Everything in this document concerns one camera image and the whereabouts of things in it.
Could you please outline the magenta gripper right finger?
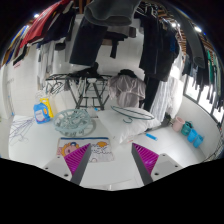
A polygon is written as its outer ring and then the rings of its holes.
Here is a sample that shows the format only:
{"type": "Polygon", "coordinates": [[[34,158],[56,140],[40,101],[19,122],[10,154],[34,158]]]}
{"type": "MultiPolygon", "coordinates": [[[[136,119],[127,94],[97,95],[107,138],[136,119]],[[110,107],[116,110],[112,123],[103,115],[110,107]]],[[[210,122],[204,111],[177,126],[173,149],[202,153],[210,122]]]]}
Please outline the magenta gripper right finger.
{"type": "Polygon", "coordinates": [[[131,153],[143,184],[148,185],[152,183],[153,179],[151,177],[151,173],[159,155],[137,143],[132,144],[131,153]]]}

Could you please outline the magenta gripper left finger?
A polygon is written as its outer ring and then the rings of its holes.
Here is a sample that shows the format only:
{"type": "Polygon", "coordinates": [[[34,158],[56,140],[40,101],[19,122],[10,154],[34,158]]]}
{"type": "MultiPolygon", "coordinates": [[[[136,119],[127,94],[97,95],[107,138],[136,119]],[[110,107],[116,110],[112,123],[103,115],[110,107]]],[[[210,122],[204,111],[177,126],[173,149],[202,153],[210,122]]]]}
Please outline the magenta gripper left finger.
{"type": "Polygon", "coordinates": [[[81,183],[90,155],[91,145],[87,144],[64,157],[72,174],[71,182],[74,184],[79,185],[81,183]]]}

